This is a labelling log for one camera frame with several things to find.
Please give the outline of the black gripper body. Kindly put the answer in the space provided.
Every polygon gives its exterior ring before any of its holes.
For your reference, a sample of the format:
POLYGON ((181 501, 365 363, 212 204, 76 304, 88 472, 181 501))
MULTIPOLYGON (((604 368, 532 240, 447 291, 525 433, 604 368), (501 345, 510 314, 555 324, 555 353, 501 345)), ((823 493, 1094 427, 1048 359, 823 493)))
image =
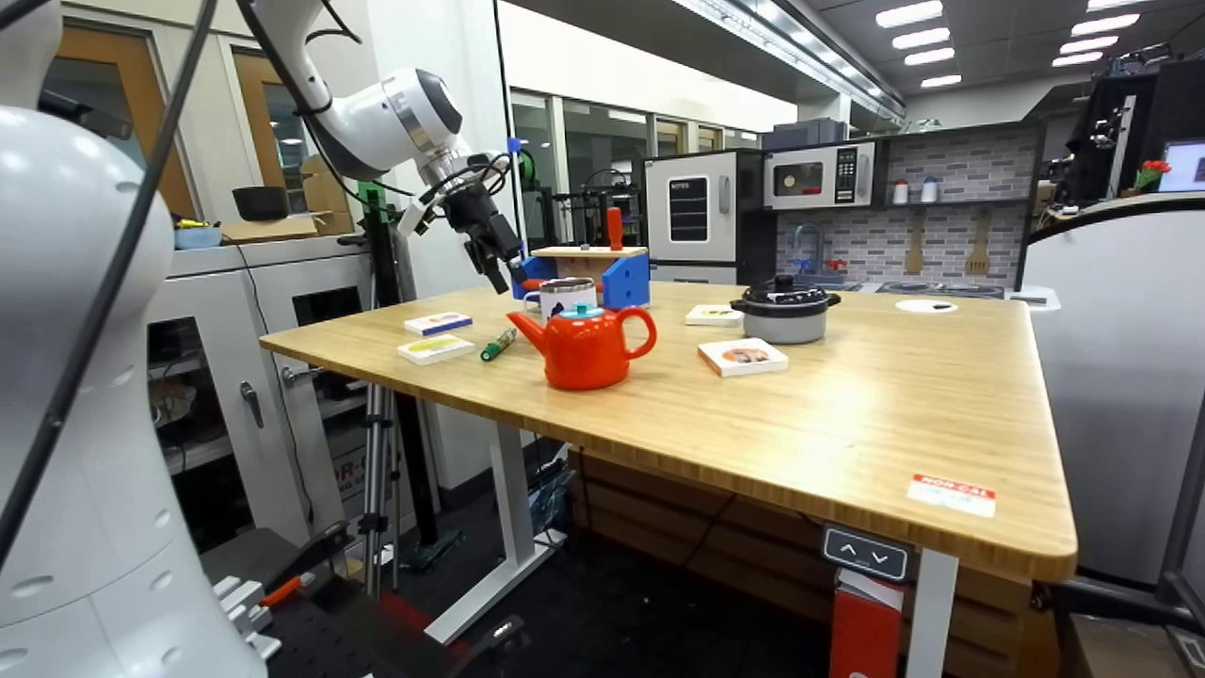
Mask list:
POLYGON ((512 163, 505 154, 469 154, 458 170, 433 182, 423 201, 439 208, 447 226, 468 240, 482 240, 496 265, 501 255, 501 231, 510 219, 496 209, 494 197, 505 187, 512 163))

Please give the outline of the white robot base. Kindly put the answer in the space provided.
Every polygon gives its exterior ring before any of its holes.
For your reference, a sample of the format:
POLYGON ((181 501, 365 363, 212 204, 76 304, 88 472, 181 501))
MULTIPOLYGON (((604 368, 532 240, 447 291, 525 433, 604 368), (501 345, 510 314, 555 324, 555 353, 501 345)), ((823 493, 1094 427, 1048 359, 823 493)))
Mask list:
POLYGON ((146 170, 39 104, 61 0, 2 0, 0 678, 266 678, 205 575, 152 423, 174 223, 146 170))

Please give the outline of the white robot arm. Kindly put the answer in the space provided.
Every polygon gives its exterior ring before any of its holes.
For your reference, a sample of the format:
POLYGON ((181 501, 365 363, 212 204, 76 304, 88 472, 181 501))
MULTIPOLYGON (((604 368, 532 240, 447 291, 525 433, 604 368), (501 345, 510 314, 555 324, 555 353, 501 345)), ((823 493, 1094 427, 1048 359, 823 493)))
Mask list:
POLYGON ((525 243, 494 204, 510 154, 482 154, 462 140, 462 113, 437 70, 398 69, 371 86, 336 93, 307 52, 319 17, 353 39, 333 0, 236 0, 236 9, 339 177, 381 182, 413 163, 425 187, 410 201, 405 219, 423 226, 439 209, 496 294, 526 280, 525 243))

